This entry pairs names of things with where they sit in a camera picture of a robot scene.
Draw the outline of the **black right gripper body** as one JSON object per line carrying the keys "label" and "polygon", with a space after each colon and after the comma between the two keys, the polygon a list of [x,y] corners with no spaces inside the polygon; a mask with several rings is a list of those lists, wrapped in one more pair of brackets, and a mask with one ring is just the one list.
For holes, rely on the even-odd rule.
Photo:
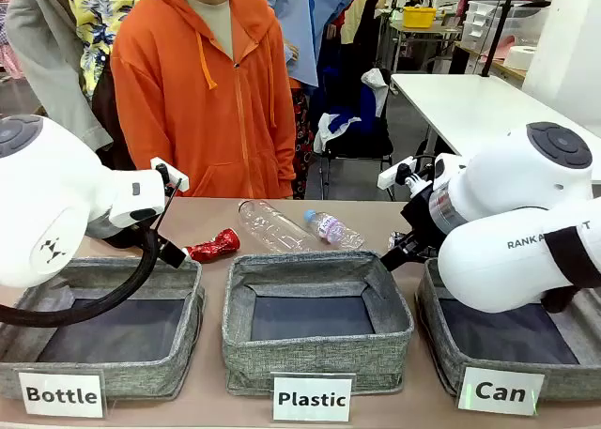
{"label": "black right gripper body", "polygon": [[427,185],[401,210],[411,230],[399,244],[406,262],[423,263],[436,257],[452,230],[452,205],[447,191]]}

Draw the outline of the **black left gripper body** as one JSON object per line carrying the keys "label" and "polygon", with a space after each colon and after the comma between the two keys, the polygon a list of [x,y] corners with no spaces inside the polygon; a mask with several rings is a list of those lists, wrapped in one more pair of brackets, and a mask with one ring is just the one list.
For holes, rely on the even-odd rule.
{"label": "black left gripper body", "polygon": [[158,258],[173,268],[179,268],[189,259],[189,254],[184,248],[179,248],[171,241],[166,241],[160,245]]}

